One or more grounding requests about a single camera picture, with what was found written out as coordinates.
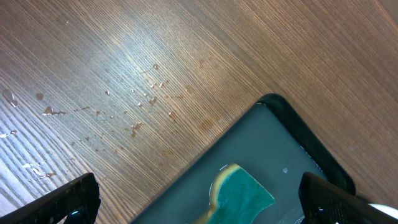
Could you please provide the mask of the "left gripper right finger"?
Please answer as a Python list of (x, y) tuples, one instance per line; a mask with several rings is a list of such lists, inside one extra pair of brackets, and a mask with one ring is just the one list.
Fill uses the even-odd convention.
[(397, 224), (397, 219), (305, 172), (298, 190), (306, 224)]

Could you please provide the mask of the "green yellow sponge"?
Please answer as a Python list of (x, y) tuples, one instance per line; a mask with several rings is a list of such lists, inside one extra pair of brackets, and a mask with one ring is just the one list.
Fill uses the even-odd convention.
[(252, 223), (259, 213), (275, 204), (274, 197), (237, 164), (220, 169), (211, 183), (208, 209), (201, 224)]

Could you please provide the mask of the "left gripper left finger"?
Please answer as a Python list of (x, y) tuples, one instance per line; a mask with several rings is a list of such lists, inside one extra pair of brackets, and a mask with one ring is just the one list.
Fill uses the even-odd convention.
[(99, 185), (86, 173), (33, 202), (1, 217), (1, 223), (94, 224), (100, 207)]

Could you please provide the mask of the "white plate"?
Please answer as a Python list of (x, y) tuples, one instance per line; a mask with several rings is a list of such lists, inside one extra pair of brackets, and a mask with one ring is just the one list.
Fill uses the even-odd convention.
[(391, 217), (394, 217), (395, 219), (398, 219), (398, 209), (375, 203), (370, 203), (369, 205)]

